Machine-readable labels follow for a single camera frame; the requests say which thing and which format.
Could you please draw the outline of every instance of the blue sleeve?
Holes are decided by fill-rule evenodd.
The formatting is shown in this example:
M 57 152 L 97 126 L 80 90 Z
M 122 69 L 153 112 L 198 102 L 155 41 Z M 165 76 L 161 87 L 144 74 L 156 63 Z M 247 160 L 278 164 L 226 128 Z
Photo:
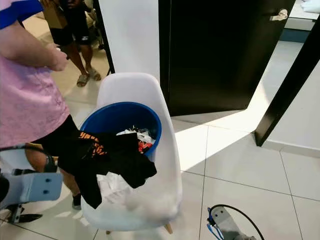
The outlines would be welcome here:
M 38 0 L 13 1 L 8 8 L 0 10 L 0 29 L 10 26 L 17 20 L 22 22 L 43 10 Z

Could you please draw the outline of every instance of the laundry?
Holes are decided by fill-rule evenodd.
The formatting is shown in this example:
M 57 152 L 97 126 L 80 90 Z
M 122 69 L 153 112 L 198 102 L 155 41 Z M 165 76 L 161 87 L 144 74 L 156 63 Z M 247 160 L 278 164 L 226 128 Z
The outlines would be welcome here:
M 117 133 L 119 135 L 126 135 L 126 134 L 137 134 L 138 142 L 138 150 L 141 154 L 145 154 L 154 144 L 155 140 L 151 137 L 151 134 L 148 129 L 138 129 L 133 126 L 130 129 L 126 129 L 122 132 Z
M 98 185 L 101 192 L 101 197 L 107 200 L 110 204 L 122 204 L 126 202 L 133 188 L 124 180 L 121 175 L 108 172 L 106 175 L 96 175 Z
M 133 189 L 157 173 L 155 164 L 138 151 L 137 133 L 85 133 L 70 139 L 58 166 L 74 175 L 84 200 L 93 208 L 102 202 L 97 175 L 120 175 Z

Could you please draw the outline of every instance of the white wall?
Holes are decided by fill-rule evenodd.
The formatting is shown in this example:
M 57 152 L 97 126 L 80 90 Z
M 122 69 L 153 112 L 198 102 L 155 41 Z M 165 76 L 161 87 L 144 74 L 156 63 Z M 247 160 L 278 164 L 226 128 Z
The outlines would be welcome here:
M 276 125 L 268 142 L 320 151 L 320 61 Z
M 100 0 L 116 73 L 160 79 L 158 0 Z

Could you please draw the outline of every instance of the dark door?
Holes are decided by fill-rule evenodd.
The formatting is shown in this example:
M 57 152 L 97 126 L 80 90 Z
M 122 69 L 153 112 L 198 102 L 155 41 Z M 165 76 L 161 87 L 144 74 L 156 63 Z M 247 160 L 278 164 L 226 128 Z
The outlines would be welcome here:
M 172 115 L 247 108 L 295 0 L 159 1 L 160 80 Z

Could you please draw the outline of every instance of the black shorts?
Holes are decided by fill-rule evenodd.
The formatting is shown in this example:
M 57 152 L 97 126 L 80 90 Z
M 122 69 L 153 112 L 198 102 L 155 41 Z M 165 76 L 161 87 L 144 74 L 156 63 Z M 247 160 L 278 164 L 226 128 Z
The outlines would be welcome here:
M 89 29 L 84 8 L 82 6 L 62 8 L 68 25 L 63 29 L 50 28 L 54 43 L 60 46 L 66 46 L 71 44 L 75 38 L 78 44 L 89 45 Z
M 70 139 L 75 136 L 79 136 L 79 130 L 71 115 L 69 115 L 60 127 L 33 143 L 41 144 L 43 149 L 51 156 L 60 157 L 65 155 L 65 146 L 68 146 Z

